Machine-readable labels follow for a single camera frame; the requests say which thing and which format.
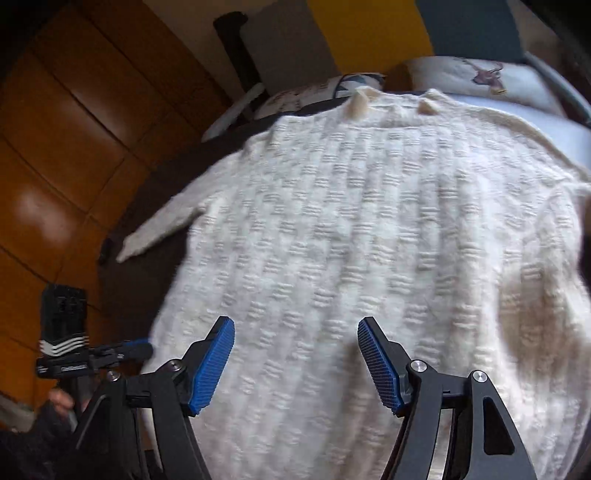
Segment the blue gripper pad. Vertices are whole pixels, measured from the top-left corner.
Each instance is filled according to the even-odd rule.
[[[382,403],[396,413],[399,408],[404,406],[400,396],[398,374],[365,319],[359,322],[357,341]]]
[[[234,346],[234,335],[234,322],[226,317],[193,377],[193,394],[189,400],[189,409],[194,415],[198,415],[201,409],[211,402],[217,382]]]

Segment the white knit sweater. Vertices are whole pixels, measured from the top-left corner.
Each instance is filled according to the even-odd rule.
[[[528,123],[436,91],[284,116],[126,239],[120,261],[201,214],[147,370],[228,315],[235,347],[193,423],[213,479],[378,479],[399,421],[357,346],[372,315],[412,358],[488,373],[538,478],[560,479],[590,414],[590,192]]]

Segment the pillow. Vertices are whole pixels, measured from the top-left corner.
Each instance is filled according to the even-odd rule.
[[[527,65],[457,57],[421,57],[407,61],[413,90],[435,88],[520,103],[566,117],[560,102],[538,72]]]
[[[368,85],[381,90],[385,76],[380,73],[353,73],[328,79],[324,83],[279,92],[269,98],[255,113],[255,119],[279,112],[297,112],[312,103],[331,98],[348,97],[356,88]]]

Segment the metal screw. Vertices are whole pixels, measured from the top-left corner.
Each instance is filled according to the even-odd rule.
[[[424,372],[427,369],[427,364],[422,360],[413,360],[410,362],[410,368],[412,368],[415,372]]]
[[[121,374],[119,372],[116,372],[115,370],[109,370],[107,372],[107,380],[109,382],[117,382],[117,380],[121,377]]]
[[[178,372],[183,367],[183,363],[178,359],[174,358],[168,361],[168,368],[171,369],[173,372]]]
[[[472,376],[478,383],[484,383],[488,380],[488,375],[480,370],[475,370]]]

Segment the patterned pillow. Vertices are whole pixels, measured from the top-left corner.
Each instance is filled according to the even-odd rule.
[[[353,73],[326,80],[317,85],[279,92],[269,98],[255,113],[255,119],[278,112],[297,112],[311,103],[348,97],[356,88],[368,85],[378,90],[384,86],[385,76],[380,73]]]

